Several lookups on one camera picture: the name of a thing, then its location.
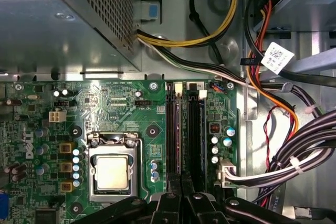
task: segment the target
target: power supply vent grille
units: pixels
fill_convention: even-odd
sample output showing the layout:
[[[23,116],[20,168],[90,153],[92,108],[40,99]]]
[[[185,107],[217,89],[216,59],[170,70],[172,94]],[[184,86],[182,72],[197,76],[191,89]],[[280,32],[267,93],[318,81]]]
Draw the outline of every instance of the power supply vent grille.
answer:
[[[87,0],[93,10],[133,53],[133,0]]]

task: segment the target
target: cpu socket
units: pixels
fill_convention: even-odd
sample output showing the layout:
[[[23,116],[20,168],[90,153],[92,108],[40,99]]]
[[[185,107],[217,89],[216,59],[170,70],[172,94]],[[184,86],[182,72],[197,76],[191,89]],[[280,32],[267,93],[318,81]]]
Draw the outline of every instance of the cpu socket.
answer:
[[[138,195],[137,135],[94,132],[87,136],[89,144],[89,200],[116,202]]]

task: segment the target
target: green circuit board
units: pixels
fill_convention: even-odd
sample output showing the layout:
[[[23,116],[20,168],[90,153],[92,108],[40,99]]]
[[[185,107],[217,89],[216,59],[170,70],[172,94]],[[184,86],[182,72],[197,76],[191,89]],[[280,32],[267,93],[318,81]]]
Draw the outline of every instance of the green circuit board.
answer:
[[[8,184],[0,188],[1,193],[9,196],[9,215],[1,224],[33,224],[37,221],[36,210],[54,208],[50,202],[58,196],[64,196],[65,202],[57,206],[57,220],[60,224],[70,224],[76,219],[96,212],[103,208],[98,202],[89,200],[87,160],[81,161],[81,183],[73,191],[61,191],[61,183],[71,181],[71,173],[62,172],[62,163],[71,162],[72,153],[61,153],[60,146],[71,143],[72,148],[86,147],[86,134],[91,131],[100,132],[136,132],[143,139],[144,162],[139,164],[143,170],[145,188],[149,194],[166,191],[166,99],[165,80],[142,81],[69,81],[69,82],[4,82],[0,85],[2,106],[0,113],[0,167],[15,162],[26,164],[27,177],[17,182],[13,175],[8,177]],[[203,152],[206,153],[204,164],[207,166],[206,191],[217,179],[216,165],[211,163],[210,143],[212,136],[217,136],[219,153],[217,156],[229,158],[234,164],[237,161],[238,137],[231,137],[232,146],[225,147],[222,143],[228,127],[236,129],[236,91],[218,92],[212,87],[213,80],[200,80],[207,90],[202,124],[205,125]],[[187,82],[183,81],[182,97],[182,138],[188,146],[188,95]],[[62,90],[73,92],[72,95],[61,94]],[[66,112],[66,121],[53,123],[49,121],[49,112],[58,108]],[[211,132],[212,124],[219,124],[219,131]],[[155,125],[159,132],[149,136],[148,127]],[[74,127],[79,127],[80,136],[73,135]],[[36,130],[47,129],[42,137],[37,137]],[[38,155],[36,150],[47,146],[47,151]],[[184,159],[185,167],[189,161]],[[159,177],[153,181],[151,162],[155,160],[159,167]],[[37,169],[47,165],[48,170],[42,175]],[[146,192],[139,187],[139,196],[144,198]],[[74,212],[74,206],[81,206],[80,212]]]

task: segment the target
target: white barcode label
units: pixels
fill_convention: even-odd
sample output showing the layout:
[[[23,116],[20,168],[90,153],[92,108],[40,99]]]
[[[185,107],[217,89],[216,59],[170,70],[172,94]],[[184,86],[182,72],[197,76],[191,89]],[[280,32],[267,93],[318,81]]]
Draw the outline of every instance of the white barcode label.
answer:
[[[265,56],[261,60],[261,63],[271,70],[272,72],[279,74],[279,72],[288,64],[293,58],[294,54],[282,46],[272,42],[266,50]]]

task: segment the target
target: capacitor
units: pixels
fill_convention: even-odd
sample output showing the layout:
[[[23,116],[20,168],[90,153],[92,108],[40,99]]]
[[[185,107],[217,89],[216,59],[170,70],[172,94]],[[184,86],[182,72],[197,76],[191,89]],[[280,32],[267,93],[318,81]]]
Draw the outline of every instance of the capacitor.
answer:
[[[39,128],[35,130],[36,137],[46,137],[49,134],[49,129],[46,127]]]
[[[5,173],[10,173],[12,169],[18,167],[19,165],[20,165],[20,164],[19,164],[18,162],[15,162],[15,163],[13,163],[13,164],[11,164],[11,165],[8,165],[8,166],[6,166],[6,167],[4,168],[4,172],[5,172]]]
[[[218,161],[219,161],[219,159],[218,159],[217,156],[213,156],[213,157],[211,158],[211,163],[213,163],[213,164],[217,164]]]
[[[36,167],[35,172],[37,176],[42,176],[44,173],[47,173],[49,171],[49,165],[42,164]]]
[[[158,163],[156,161],[151,162],[151,170],[156,170],[158,168]]]
[[[28,121],[29,120],[29,115],[16,115],[14,117],[14,120],[17,121],[17,122]]]
[[[134,93],[134,95],[135,95],[136,98],[140,98],[140,97],[142,97],[142,92],[138,90]]]
[[[38,100],[40,98],[39,95],[36,95],[36,94],[30,94],[27,96],[28,99],[30,100]]]
[[[49,151],[49,145],[47,144],[43,144],[36,148],[36,154],[39,156],[47,154],[48,151]]]
[[[228,137],[225,137],[223,139],[223,144],[224,144],[225,147],[230,147],[232,145],[232,140]]]
[[[19,174],[21,172],[24,172],[27,169],[27,165],[26,164],[21,164],[15,168],[12,169],[12,174]]]
[[[217,144],[218,143],[218,137],[217,136],[211,137],[211,143]]]
[[[229,128],[226,129],[226,135],[227,136],[234,136],[235,134],[236,134],[236,131],[235,131],[234,128],[229,127]]]
[[[64,97],[73,97],[74,96],[73,94],[74,93],[71,90],[68,90],[68,89],[63,89],[62,90],[62,96],[64,96]]]
[[[152,178],[157,180],[159,178],[159,173],[158,172],[152,172]]]
[[[72,159],[72,162],[74,163],[74,164],[78,164],[79,163],[79,157],[73,157],[73,159]]]
[[[217,146],[212,147],[211,152],[212,152],[212,154],[218,154],[218,152],[219,152],[218,147]]]
[[[55,90],[53,93],[54,97],[59,97],[61,94],[59,93],[58,90]]]
[[[13,176],[12,181],[18,182],[18,181],[24,179],[25,177],[27,177],[27,173],[23,172],[23,173],[20,173],[18,175]]]
[[[73,170],[74,172],[78,172],[79,169],[80,169],[80,167],[79,167],[79,165],[77,165],[77,164],[72,166],[72,170]]]
[[[72,178],[73,178],[73,179],[79,179],[79,178],[80,178],[79,173],[73,173],[73,174],[72,174]]]
[[[19,99],[8,99],[6,101],[6,105],[7,106],[21,106],[22,105],[22,101]]]

